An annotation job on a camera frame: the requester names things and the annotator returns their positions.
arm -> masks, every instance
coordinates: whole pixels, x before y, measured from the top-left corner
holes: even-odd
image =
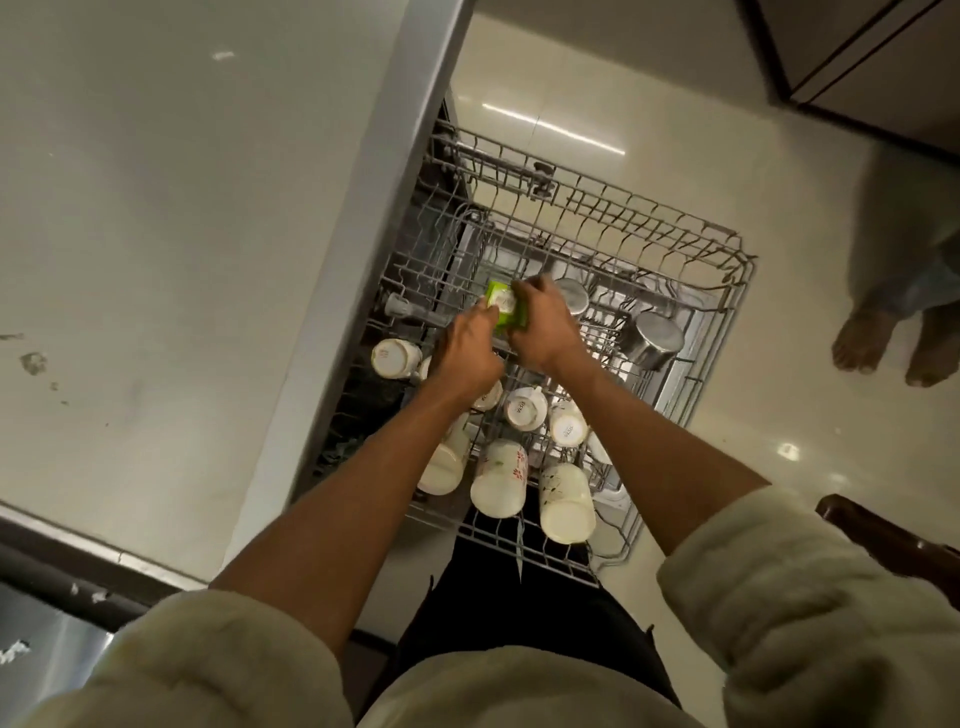
[[[664,553],[768,484],[620,386],[590,356],[550,278],[518,281],[515,288],[528,309],[527,329],[511,332],[521,363],[555,378],[577,402]]]
[[[549,279],[516,287],[529,314],[512,344],[570,392],[672,552],[663,596],[728,673],[732,728],[956,722],[960,615],[943,595],[887,571],[791,491],[764,487],[623,390]]]
[[[339,655],[434,450],[503,375],[496,319],[482,304],[458,316],[413,401],[210,586],[286,612]]]
[[[125,627],[84,686],[41,703],[24,728],[353,725],[334,655],[434,449],[503,375],[497,315],[478,304],[458,316],[409,406],[209,590],[164,599]]]

dishwasher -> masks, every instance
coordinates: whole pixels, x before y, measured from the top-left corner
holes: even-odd
[[[591,353],[633,394],[686,425],[754,268],[735,231],[471,133],[441,114],[360,343],[348,358],[335,413],[315,438],[315,455],[293,496],[329,476],[415,392],[415,379],[374,373],[372,347],[396,337],[429,353],[443,327],[482,297],[491,280],[546,272],[581,281],[588,307],[579,323]],[[394,315],[397,301],[405,315]],[[621,329],[646,310],[670,318],[684,333],[683,348],[659,371],[640,369],[616,345]],[[506,360],[504,395],[490,411],[470,415],[473,440],[464,480],[447,496],[417,490],[407,515],[596,585],[600,570],[629,557],[643,522],[613,466],[586,445],[559,448],[545,425],[532,432],[509,429],[503,402],[516,388],[540,386],[552,401],[569,397],[555,382],[519,366],[505,340],[494,338],[494,347]],[[524,540],[536,524],[522,512],[510,528],[502,527],[504,521],[490,527],[468,517],[476,460],[504,432],[528,452],[529,487],[537,487],[546,463],[572,462],[588,475],[598,525],[586,557],[582,545]]]

left hand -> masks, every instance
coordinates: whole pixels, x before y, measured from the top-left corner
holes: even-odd
[[[427,382],[447,392],[464,410],[503,376],[503,359],[493,352],[493,329],[500,316],[495,306],[480,301],[453,320],[441,337]]]

white mug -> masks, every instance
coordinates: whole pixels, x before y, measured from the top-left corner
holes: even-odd
[[[550,437],[561,448],[579,447],[587,432],[587,421],[574,402],[563,400],[550,408]]]
[[[430,374],[431,361],[433,361],[433,356],[427,356],[420,363],[420,368],[417,369],[420,381],[426,381],[427,375]],[[501,384],[500,380],[498,379],[493,384],[493,387],[490,388],[490,392],[473,403],[473,409],[475,409],[477,412],[489,412],[498,404],[500,404],[501,397],[503,397],[503,384]]]
[[[607,454],[607,449],[603,447],[603,443],[600,442],[600,438],[597,437],[597,433],[593,430],[591,430],[590,434],[587,436],[587,449],[590,451],[590,455],[593,456],[593,459],[598,463],[602,463],[603,465],[613,464],[613,461]]]
[[[385,379],[413,376],[422,359],[420,347],[403,339],[384,339],[370,354],[373,370]]]
[[[470,500],[484,516],[509,519],[527,498],[527,451],[510,440],[494,440],[484,452],[470,486]]]
[[[558,544],[581,544],[596,528],[587,474],[562,463],[540,474],[540,529]]]
[[[420,381],[426,381],[426,376],[430,372],[430,362],[433,361],[433,356],[425,356],[423,361],[417,368],[417,376],[420,378]]]
[[[490,392],[473,403],[473,409],[477,412],[489,412],[500,403],[501,397],[503,397],[503,385],[498,379]]]
[[[468,415],[465,413],[457,418],[437,445],[417,486],[424,493],[445,496],[460,485],[470,457],[471,438],[467,424]]]
[[[504,410],[507,421],[516,429],[533,432],[546,420],[546,397],[539,387],[520,387],[510,393]]]

steel pot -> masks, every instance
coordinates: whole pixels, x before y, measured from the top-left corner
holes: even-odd
[[[641,311],[620,331],[617,348],[640,369],[658,371],[684,348],[684,332],[666,316]]]

